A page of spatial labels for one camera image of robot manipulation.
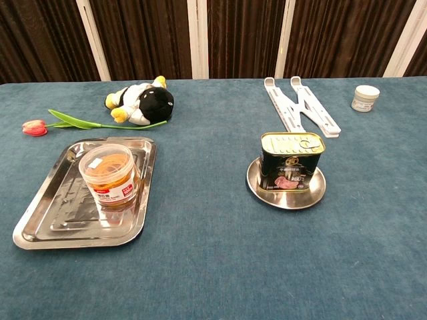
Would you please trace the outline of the round steel plate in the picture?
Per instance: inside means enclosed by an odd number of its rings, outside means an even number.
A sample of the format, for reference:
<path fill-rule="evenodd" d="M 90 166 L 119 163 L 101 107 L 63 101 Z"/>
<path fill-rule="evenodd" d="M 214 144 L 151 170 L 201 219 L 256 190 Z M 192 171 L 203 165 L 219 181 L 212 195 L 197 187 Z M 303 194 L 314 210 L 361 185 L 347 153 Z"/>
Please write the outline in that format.
<path fill-rule="evenodd" d="M 261 201 L 280 209 L 305 209 L 320 202 L 326 192 L 326 179 L 319 167 L 304 191 L 266 191 L 258 183 L 260 158 L 254 159 L 247 170 L 246 181 L 252 193 Z"/>

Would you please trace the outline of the artificial red tulip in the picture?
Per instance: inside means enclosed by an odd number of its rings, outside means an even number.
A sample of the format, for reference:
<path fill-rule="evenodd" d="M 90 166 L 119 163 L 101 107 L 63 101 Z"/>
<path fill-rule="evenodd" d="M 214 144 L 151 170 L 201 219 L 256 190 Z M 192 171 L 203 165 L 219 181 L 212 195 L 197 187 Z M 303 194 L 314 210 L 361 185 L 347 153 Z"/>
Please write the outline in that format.
<path fill-rule="evenodd" d="M 159 123 L 154 123 L 146 126 L 106 125 L 102 123 L 96 123 L 96 122 L 90 122 L 90 121 L 78 119 L 53 109 L 49 109 L 48 112 L 50 112 L 50 114 L 58 118 L 59 122 L 46 124 L 43 120 L 40 120 L 40 119 L 27 121 L 24 124 L 22 124 L 22 132 L 26 135 L 39 137 L 47 134 L 48 127 L 56 127 L 56 128 L 75 127 L 78 129 L 108 128 L 108 129 L 145 130 L 145 129 L 151 129 L 160 125 L 164 125 L 167 123 L 167 121 L 161 121 Z"/>

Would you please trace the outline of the rectangular steel tray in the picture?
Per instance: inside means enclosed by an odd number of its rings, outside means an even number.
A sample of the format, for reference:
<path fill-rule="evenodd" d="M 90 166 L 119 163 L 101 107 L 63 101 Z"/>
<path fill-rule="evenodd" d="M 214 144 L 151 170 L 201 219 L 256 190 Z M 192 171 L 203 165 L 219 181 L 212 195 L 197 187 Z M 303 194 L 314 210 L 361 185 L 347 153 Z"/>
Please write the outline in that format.
<path fill-rule="evenodd" d="M 133 153 L 139 189 L 129 202 L 106 207 L 95 202 L 78 169 L 81 158 L 108 143 Z M 112 247 L 143 229 L 157 146 L 147 137 L 83 139 L 67 146 L 13 231 L 22 249 Z"/>

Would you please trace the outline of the dark brown curtain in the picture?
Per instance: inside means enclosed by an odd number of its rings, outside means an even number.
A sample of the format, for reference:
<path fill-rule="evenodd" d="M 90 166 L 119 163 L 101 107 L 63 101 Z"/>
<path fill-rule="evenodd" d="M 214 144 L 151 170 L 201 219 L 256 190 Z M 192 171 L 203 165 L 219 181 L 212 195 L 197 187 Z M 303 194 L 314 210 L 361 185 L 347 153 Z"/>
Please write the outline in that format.
<path fill-rule="evenodd" d="M 187 0 L 89 1 L 111 80 L 193 79 Z M 283 78 L 383 77 L 415 2 L 296 0 Z M 274 77 L 285 5 L 207 0 L 209 78 Z M 0 84 L 100 80 L 75 0 L 0 0 Z"/>

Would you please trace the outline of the clear tub of rubber bands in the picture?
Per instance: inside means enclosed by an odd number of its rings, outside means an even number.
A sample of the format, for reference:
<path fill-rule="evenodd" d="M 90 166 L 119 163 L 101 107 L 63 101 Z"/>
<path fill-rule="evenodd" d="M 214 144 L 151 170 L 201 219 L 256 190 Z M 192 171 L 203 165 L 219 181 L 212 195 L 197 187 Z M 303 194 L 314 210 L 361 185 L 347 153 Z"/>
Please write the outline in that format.
<path fill-rule="evenodd" d="M 120 144 L 106 144 L 86 153 L 79 172 L 97 203 L 122 205 L 136 196 L 139 171 L 131 150 Z"/>

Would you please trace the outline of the small white cream jar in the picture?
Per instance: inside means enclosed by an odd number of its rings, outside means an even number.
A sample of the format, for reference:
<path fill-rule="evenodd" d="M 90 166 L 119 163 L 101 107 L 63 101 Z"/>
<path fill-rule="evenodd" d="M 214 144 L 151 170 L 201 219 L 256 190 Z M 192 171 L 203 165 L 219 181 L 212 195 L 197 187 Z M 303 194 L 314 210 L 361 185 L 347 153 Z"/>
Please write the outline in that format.
<path fill-rule="evenodd" d="M 355 88 L 352 109 L 359 112 L 370 112 L 380 95 L 380 90 L 371 85 L 359 85 Z"/>

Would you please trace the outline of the white partition frame post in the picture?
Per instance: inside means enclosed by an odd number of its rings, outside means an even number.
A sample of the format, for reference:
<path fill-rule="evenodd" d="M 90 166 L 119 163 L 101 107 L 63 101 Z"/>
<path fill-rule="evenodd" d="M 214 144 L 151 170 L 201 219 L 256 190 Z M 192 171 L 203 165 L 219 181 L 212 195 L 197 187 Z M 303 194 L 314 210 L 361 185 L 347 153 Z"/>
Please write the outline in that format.
<path fill-rule="evenodd" d="M 288 45 L 290 42 L 290 33 L 292 30 L 292 21 L 294 17 L 295 5 L 296 0 L 286 0 L 282 20 L 282 28 L 280 33 L 278 55 L 276 59 L 276 68 L 274 73 L 274 77 L 276 79 L 282 79 L 284 76 L 284 69 L 286 66 L 286 57 L 288 53 Z"/>
<path fill-rule="evenodd" d="M 209 78 L 207 0 L 187 0 L 191 72 L 193 79 Z"/>
<path fill-rule="evenodd" d="M 416 0 L 383 77 L 403 77 L 427 31 L 427 0 Z"/>
<path fill-rule="evenodd" d="M 75 0 L 77 3 L 77 8 L 79 9 L 79 14 L 83 22 L 83 26 L 91 47 L 91 52 L 99 73 L 100 79 L 102 81 L 111 81 L 111 76 L 109 73 L 109 67 L 105 59 L 103 46 L 101 39 L 97 30 L 97 25 L 95 18 L 93 16 L 93 11 L 91 9 L 91 3 L 89 0 Z"/>

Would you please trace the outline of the black luncheon meat can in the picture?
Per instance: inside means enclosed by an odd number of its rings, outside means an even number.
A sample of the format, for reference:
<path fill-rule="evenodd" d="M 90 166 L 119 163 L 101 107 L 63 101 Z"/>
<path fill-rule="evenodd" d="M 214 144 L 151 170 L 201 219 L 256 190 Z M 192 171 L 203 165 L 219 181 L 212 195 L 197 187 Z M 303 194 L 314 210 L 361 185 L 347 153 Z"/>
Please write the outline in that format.
<path fill-rule="evenodd" d="M 315 133 L 264 133 L 261 144 L 260 187 L 266 191 L 308 189 L 326 149 Z"/>

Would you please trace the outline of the white folding laptop stand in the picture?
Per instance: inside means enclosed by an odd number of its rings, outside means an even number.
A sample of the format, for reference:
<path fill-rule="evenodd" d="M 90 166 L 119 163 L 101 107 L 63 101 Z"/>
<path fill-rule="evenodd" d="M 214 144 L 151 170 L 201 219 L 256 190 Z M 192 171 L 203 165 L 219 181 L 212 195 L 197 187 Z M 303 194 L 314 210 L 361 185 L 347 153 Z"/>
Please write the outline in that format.
<path fill-rule="evenodd" d="M 308 86 L 302 85 L 299 76 L 293 76 L 290 84 L 296 92 L 298 102 L 294 103 L 276 86 L 273 77 L 264 79 L 264 87 L 286 130 L 292 133 L 305 133 L 300 114 L 303 113 L 313 121 L 327 138 L 338 138 L 341 132 L 338 124 L 332 119 L 317 97 Z"/>

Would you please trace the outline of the black and white plush penguin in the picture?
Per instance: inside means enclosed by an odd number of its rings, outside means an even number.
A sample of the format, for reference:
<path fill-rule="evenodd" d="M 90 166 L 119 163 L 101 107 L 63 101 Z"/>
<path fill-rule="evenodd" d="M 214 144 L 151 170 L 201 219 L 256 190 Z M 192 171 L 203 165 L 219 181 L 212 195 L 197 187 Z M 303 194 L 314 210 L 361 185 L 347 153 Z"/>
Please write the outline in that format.
<path fill-rule="evenodd" d="M 174 98 L 167 90 L 165 77 L 160 75 L 153 83 L 135 84 L 110 93 L 104 103 L 116 123 L 128 121 L 146 126 L 170 119 Z"/>

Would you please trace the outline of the blue table cloth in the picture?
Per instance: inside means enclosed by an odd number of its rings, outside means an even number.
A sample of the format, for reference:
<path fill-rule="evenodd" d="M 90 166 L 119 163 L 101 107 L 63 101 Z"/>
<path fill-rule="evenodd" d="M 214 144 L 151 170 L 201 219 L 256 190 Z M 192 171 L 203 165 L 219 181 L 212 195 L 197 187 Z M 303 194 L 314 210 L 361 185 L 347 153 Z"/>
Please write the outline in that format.
<path fill-rule="evenodd" d="M 62 150 L 126 130 L 52 129 L 50 109 L 111 121 L 120 82 L 0 85 L 0 319 L 427 320 L 427 77 L 308 79 L 341 128 L 314 207 L 259 201 L 246 171 L 283 125 L 261 79 L 169 81 L 141 235 L 119 247 L 26 251 L 12 232 Z"/>

